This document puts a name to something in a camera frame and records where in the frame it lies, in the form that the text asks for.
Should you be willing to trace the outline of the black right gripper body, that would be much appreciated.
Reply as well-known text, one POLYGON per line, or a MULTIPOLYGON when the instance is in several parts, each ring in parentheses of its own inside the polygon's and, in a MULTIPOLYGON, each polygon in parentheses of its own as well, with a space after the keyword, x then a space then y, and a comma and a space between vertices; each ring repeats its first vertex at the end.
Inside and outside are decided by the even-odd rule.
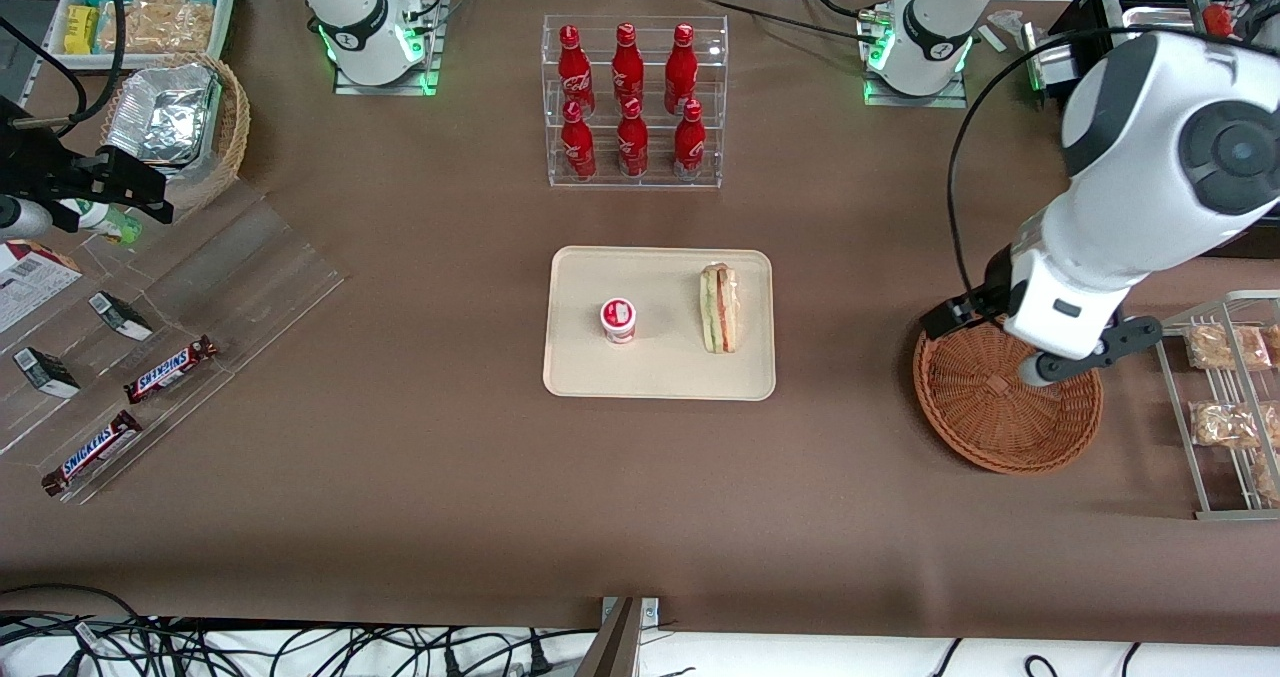
POLYGON ((18 129, 17 118, 29 116, 13 100, 1 99, 1 195, 14 198, 54 198, 76 186, 74 156, 49 127, 18 129))

